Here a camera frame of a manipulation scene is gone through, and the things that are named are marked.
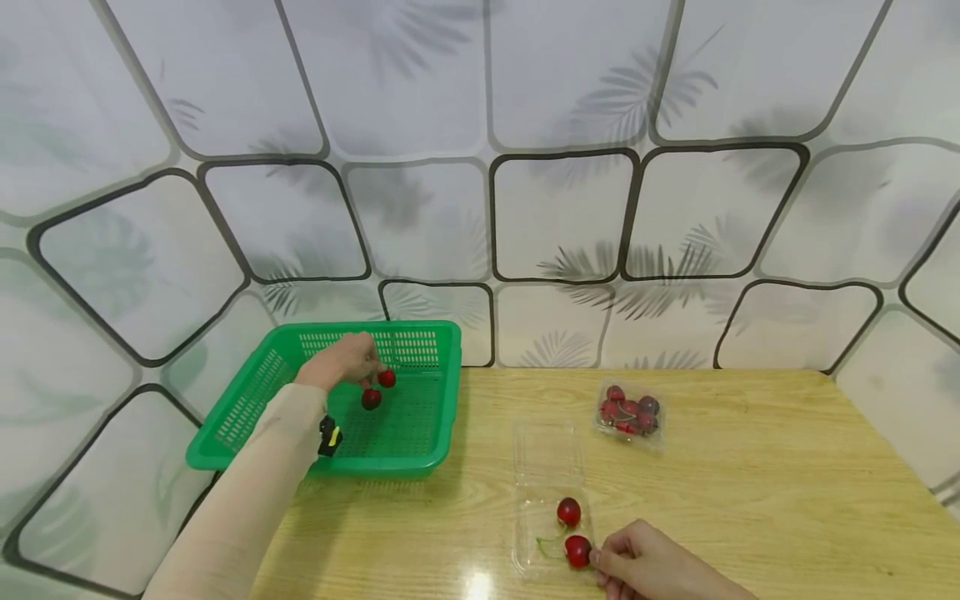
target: cherry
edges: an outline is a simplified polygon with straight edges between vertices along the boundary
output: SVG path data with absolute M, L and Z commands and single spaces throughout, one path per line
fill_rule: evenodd
M 564 542 L 566 561 L 573 568 L 584 568 L 590 564 L 590 540 L 583 536 L 570 536 Z
M 650 413 L 640 413 L 636 416 L 636 426 L 645 436 L 648 436 L 660 427 L 660 424 L 657 422 L 657 418 Z
M 660 414 L 660 403 L 657 402 L 657 399 L 653 396 L 644 396 L 637 404 L 644 413 L 650 413 L 651 415 Z
M 607 388 L 607 400 L 612 400 L 614 402 L 622 402 L 627 399 L 627 395 L 623 393 L 623 388 L 618 385 L 611 385 Z
M 382 399 L 383 395 L 380 394 L 379 390 L 370 388 L 363 391 L 363 395 L 360 396 L 360 403 L 363 404 L 364 408 L 371 411 L 380 405 L 380 400 Z
M 600 403 L 600 420 L 604 423 L 613 423 L 621 414 L 620 405 L 613 400 L 604 400 Z
M 580 522 L 580 503 L 567 497 L 557 505 L 557 519 L 566 527 L 576 527 Z
M 630 422 L 628 420 L 621 421 L 616 424 L 616 430 L 627 435 L 636 435 L 640 432 L 639 428 L 636 426 L 636 423 Z
M 624 400 L 623 404 L 620 406 L 623 408 L 623 412 L 632 417 L 636 417 L 640 414 L 640 405 L 633 400 Z
M 379 372 L 376 374 L 376 380 L 385 388 L 392 388 L 396 383 L 396 373 L 393 369 L 388 369 L 384 372 Z

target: wooden table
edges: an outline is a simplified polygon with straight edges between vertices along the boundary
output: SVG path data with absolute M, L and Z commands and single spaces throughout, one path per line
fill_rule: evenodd
M 605 374 L 665 393 L 661 457 L 589 426 Z M 825 376 L 596 370 L 464 370 L 449 458 L 421 482 L 304 482 L 253 597 L 602 597 L 511 562 L 512 423 L 563 415 L 598 541 L 643 516 L 764 600 L 960 598 L 960 524 Z

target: arm sleeve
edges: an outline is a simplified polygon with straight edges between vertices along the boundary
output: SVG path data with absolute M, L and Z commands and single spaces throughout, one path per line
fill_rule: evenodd
M 288 384 L 167 553 L 143 600 L 241 600 L 320 446 L 326 393 Z

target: tile pattern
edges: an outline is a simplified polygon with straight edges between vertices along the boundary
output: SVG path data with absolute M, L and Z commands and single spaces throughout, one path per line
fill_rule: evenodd
M 819 369 L 960 516 L 948 0 L 179 3 L 0 25 L 0 451 L 56 441 L 0 468 L 0 588 L 140 593 L 209 485 L 185 444 L 279 323 Z

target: clear plastic container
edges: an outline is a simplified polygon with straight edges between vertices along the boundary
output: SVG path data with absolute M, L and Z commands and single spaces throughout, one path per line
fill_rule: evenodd
M 520 576 L 552 582 L 592 581 L 590 568 L 571 568 L 564 555 L 569 536 L 580 535 L 595 543 L 576 425 L 572 421 L 515 423 L 514 476 L 513 559 Z M 580 504 L 580 522 L 574 528 L 565 529 L 557 520 L 557 506 L 565 497 Z
M 663 452 L 666 413 L 666 398 L 657 390 L 605 378 L 597 391 L 593 423 L 607 435 Z

